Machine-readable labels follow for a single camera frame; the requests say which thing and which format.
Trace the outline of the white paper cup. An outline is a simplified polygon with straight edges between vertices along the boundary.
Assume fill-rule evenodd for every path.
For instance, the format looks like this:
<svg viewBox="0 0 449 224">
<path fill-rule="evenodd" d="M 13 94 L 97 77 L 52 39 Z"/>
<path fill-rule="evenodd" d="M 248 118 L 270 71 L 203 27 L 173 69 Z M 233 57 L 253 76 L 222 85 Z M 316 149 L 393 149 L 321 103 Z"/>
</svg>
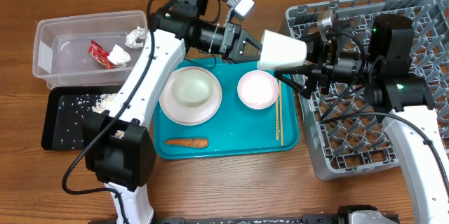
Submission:
<svg viewBox="0 0 449 224">
<path fill-rule="evenodd" d="M 262 50 L 257 62 L 259 70 L 279 70 L 304 64 L 307 58 L 307 44 L 277 32 L 265 30 L 262 36 Z"/>
</svg>

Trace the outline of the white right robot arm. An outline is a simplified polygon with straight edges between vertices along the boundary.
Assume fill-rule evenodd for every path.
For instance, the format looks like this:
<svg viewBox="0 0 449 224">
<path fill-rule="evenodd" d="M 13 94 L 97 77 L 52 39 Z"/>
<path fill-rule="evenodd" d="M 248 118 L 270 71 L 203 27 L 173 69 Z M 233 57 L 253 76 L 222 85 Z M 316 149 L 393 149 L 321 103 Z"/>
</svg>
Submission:
<svg viewBox="0 0 449 224">
<path fill-rule="evenodd" d="M 427 82 L 410 71 L 415 30 L 410 18 L 379 15 L 368 47 L 333 11 L 320 14 L 317 31 L 304 36 L 303 61 L 275 77 L 309 98 L 333 83 L 363 87 L 370 116 L 394 146 L 416 223 L 448 222 L 448 156 L 438 131 L 436 103 Z"/>
</svg>

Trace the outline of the white bowl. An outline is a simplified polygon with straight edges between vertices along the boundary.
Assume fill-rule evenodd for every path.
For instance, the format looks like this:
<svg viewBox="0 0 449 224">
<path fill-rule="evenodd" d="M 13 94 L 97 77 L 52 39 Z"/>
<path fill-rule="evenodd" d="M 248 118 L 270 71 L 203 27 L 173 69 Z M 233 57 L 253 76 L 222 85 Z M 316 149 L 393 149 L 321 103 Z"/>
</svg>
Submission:
<svg viewBox="0 0 449 224">
<path fill-rule="evenodd" d="M 183 107 L 199 107 L 213 94 L 213 81 L 201 70 L 177 70 L 171 86 L 172 96 Z"/>
</svg>

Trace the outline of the foil ball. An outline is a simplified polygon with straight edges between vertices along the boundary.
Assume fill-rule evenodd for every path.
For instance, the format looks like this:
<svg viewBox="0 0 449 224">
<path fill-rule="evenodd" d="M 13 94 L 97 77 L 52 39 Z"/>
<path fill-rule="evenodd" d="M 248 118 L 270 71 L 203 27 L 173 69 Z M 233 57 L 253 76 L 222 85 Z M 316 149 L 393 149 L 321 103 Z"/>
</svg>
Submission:
<svg viewBox="0 0 449 224">
<path fill-rule="evenodd" d="M 125 45 L 129 48 L 142 48 L 145 44 L 146 29 L 137 26 L 133 31 L 126 35 Z"/>
</svg>

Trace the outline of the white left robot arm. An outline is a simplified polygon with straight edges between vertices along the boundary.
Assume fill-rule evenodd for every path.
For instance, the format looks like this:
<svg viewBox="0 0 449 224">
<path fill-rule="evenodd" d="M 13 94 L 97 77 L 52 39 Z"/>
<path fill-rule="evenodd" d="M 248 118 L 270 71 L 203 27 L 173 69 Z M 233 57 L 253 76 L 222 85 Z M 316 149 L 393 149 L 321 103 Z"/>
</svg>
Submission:
<svg viewBox="0 0 449 224">
<path fill-rule="evenodd" d="M 156 151 L 149 125 L 164 86 L 188 50 L 220 55 L 228 63 L 259 59 L 261 43 L 241 28 L 254 1 L 227 0 L 223 25 L 203 19 L 207 5 L 208 0 L 170 0 L 148 11 L 144 47 L 133 70 L 105 110 L 83 121 L 79 160 L 96 174 L 102 191 L 112 195 L 119 223 L 154 220 L 147 181 Z M 247 54 L 247 46 L 255 52 Z"/>
</svg>

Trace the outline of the white tissue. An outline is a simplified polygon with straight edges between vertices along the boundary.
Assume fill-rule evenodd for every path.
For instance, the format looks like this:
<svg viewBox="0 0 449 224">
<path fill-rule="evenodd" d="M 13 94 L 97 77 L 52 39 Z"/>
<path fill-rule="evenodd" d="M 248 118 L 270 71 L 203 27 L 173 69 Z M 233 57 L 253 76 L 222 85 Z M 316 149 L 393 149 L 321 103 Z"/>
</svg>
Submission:
<svg viewBox="0 0 449 224">
<path fill-rule="evenodd" d="M 131 61 L 131 56 L 122 47 L 115 44 L 107 59 L 114 67 L 125 67 Z"/>
</svg>

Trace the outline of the red snack wrapper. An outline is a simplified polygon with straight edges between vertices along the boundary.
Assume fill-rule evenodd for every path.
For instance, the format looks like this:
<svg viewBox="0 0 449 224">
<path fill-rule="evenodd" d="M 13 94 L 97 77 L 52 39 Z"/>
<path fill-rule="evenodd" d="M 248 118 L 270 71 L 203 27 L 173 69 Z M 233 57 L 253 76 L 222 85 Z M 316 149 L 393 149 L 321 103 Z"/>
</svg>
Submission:
<svg viewBox="0 0 449 224">
<path fill-rule="evenodd" d="M 108 59 L 109 53 L 94 40 L 91 41 L 88 53 L 107 69 L 114 69 L 116 67 L 116 65 Z"/>
</svg>

